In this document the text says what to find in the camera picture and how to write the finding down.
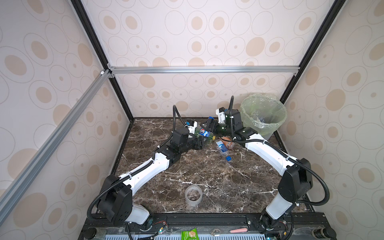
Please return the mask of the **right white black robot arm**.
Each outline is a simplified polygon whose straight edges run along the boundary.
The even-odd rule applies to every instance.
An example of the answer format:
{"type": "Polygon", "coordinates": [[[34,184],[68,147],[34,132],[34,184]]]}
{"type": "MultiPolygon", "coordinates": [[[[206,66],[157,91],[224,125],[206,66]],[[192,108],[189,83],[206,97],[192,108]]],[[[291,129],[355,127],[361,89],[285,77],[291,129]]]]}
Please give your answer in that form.
{"type": "Polygon", "coordinates": [[[260,224],[263,229],[272,230],[281,217],[290,213],[296,205],[325,205],[330,199],[329,188],[325,181],[311,169],[310,162],[290,156],[264,139],[255,129],[244,127],[241,113],[233,109],[233,103],[234,99],[231,99],[227,109],[217,109],[218,119],[209,118],[201,124],[201,127],[217,137],[229,137],[231,142],[260,156],[281,175],[276,196],[262,211],[260,224]],[[302,198],[312,189],[314,179],[321,184],[325,192],[324,198],[318,202],[302,198]]]}

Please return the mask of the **blue label water bottle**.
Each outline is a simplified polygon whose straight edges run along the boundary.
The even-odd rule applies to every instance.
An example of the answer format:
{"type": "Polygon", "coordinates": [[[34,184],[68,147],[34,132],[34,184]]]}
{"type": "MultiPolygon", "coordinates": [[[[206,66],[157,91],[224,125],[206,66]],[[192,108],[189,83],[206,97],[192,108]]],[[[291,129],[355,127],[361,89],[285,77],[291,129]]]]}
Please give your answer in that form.
{"type": "Polygon", "coordinates": [[[216,141],[216,145],[220,154],[226,159],[227,162],[230,162],[232,157],[229,154],[229,149],[227,146],[221,140],[216,141]]]}

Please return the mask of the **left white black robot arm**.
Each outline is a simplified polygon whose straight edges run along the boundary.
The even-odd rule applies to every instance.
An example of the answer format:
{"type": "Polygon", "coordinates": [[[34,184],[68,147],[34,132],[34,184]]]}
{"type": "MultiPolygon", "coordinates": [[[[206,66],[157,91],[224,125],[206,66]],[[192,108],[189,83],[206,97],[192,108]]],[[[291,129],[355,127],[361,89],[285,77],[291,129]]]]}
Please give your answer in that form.
{"type": "Polygon", "coordinates": [[[87,210],[90,221],[109,221],[114,226],[125,222],[138,225],[148,223],[150,212],[133,203],[135,193],[157,174],[167,170],[190,150],[202,150],[206,143],[204,136],[196,136],[186,122],[179,128],[173,127],[171,135],[154,150],[151,158],[120,177],[108,176],[97,197],[87,210]]]}

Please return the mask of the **Pepsi bottle blue cap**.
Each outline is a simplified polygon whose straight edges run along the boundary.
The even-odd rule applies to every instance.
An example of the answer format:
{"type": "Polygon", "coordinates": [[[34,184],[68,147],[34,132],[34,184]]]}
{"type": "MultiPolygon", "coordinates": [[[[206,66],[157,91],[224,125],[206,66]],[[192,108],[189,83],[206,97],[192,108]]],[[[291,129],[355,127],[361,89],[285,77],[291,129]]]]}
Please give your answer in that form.
{"type": "Polygon", "coordinates": [[[213,131],[215,126],[215,119],[209,117],[206,121],[198,124],[198,134],[203,137],[209,137],[210,133],[213,131]]]}

